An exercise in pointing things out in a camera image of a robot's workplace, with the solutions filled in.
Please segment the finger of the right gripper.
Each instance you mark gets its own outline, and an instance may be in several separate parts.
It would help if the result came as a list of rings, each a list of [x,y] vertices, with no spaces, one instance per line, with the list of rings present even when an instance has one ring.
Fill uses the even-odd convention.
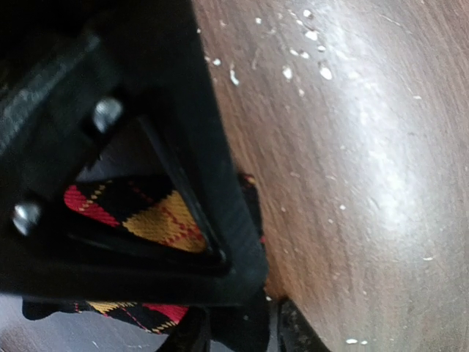
[[[1,3],[1,291],[237,306],[268,265],[190,1]]]

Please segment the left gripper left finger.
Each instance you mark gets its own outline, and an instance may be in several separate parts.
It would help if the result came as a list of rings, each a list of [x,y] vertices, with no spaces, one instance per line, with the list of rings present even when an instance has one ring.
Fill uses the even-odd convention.
[[[205,309],[191,307],[161,345],[160,352],[208,352],[210,343],[208,312]]]

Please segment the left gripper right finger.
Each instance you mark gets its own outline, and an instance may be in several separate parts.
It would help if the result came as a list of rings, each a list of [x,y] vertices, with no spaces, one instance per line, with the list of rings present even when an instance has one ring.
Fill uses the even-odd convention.
[[[294,301],[284,298],[277,309],[278,350],[281,352],[330,352]]]

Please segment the black argyle sock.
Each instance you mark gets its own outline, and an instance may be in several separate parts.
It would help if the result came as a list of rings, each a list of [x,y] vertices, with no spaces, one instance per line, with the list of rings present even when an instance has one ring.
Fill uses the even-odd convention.
[[[64,203],[76,213],[104,223],[123,235],[187,252],[199,253],[205,248],[201,231],[167,176],[76,183],[64,193]],[[42,320],[56,312],[93,312],[153,334],[172,333],[187,311],[184,306],[136,302],[22,302],[22,313],[27,320]],[[213,309],[210,332],[213,340],[232,351],[266,351],[270,314],[265,292],[257,293],[244,307]]]

